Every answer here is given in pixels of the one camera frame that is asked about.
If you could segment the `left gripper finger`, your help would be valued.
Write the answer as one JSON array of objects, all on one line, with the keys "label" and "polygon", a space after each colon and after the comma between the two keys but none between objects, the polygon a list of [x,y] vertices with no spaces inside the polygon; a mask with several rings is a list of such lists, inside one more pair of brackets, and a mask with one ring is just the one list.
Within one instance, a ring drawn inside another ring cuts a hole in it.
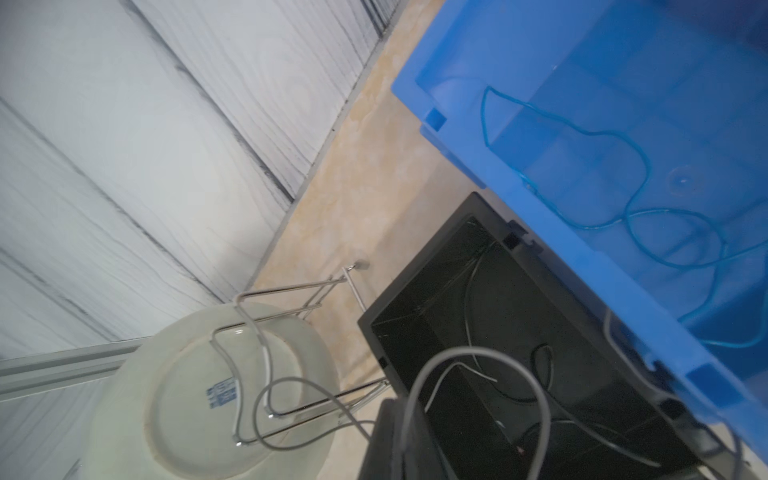
[{"label": "left gripper finger", "polygon": [[359,479],[443,479],[444,462],[425,415],[416,409],[401,445],[406,399],[382,402],[371,434]]}]

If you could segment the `black storage bin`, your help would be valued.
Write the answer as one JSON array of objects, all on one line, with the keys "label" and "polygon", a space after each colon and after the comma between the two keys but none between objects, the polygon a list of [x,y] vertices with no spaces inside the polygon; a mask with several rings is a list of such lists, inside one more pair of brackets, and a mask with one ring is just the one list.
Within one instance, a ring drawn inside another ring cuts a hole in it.
[{"label": "black storage bin", "polygon": [[362,315],[443,479],[733,479],[738,449],[631,367],[534,246],[470,195]]}]

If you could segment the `white plate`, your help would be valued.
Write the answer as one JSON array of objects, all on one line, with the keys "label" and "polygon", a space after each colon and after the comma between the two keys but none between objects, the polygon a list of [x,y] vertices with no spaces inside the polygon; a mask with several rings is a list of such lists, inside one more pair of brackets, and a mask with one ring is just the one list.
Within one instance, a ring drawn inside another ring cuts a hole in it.
[{"label": "white plate", "polygon": [[93,418],[85,479],[313,479],[329,431],[305,442],[237,447],[232,413],[213,414],[207,383],[220,359],[208,343],[221,309],[195,312],[146,341],[110,381]]}]

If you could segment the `blue storage bin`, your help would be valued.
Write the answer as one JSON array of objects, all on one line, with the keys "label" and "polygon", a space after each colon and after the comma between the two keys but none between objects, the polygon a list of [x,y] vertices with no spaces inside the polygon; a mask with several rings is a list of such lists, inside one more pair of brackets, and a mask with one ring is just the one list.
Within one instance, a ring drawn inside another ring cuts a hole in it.
[{"label": "blue storage bin", "polygon": [[448,1],[392,90],[766,456],[765,2]]}]

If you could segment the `left aluminium frame post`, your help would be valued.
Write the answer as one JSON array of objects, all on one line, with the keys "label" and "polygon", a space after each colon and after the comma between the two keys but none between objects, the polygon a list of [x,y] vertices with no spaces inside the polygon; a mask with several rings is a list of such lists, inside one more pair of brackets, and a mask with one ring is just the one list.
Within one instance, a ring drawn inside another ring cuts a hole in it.
[{"label": "left aluminium frame post", "polygon": [[113,375],[148,337],[1,361],[1,401],[72,387]]}]

